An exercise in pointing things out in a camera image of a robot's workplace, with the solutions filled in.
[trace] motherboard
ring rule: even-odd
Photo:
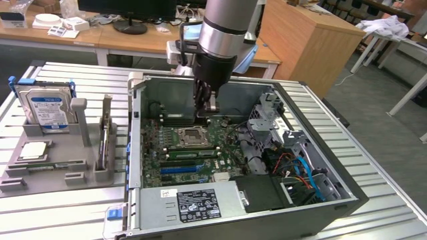
[[[250,173],[229,117],[213,117],[207,126],[163,125],[155,119],[142,124],[145,188],[229,181]]]

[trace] white cloth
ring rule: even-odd
[[[362,29],[366,32],[365,38],[371,33],[375,33],[398,42],[403,40],[410,33],[407,25],[399,22],[397,15],[373,21],[363,20],[357,25],[357,28]]]

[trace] metal workbench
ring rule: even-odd
[[[74,80],[78,97],[87,98],[88,123],[102,116],[102,99],[112,95],[112,121],[118,124],[115,183],[112,187],[0,198],[0,240],[103,239],[104,211],[124,200],[124,166],[129,134],[127,80],[138,69],[47,62],[31,66],[24,78],[47,81]],[[151,73],[165,71],[147,70]],[[319,239],[427,239],[427,216],[409,198],[378,162],[333,116],[311,90],[297,82],[282,85],[297,105],[354,176],[370,201],[355,213],[337,220],[317,236]],[[291,114],[286,114],[298,129]],[[26,115],[11,94],[0,107],[0,174],[23,133]],[[120,221],[110,226],[122,228]]]

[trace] hard drive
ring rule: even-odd
[[[22,78],[10,85],[24,109],[27,124],[39,124],[47,134],[70,132],[68,125],[78,123],[71,110],[75,83]]]

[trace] monitor stand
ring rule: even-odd
[[[114,29],[124,34],[145,34],[147,32],[147,26],[142,22],[133,21],[130,17],[129,20],[119,20],[112,23]]]

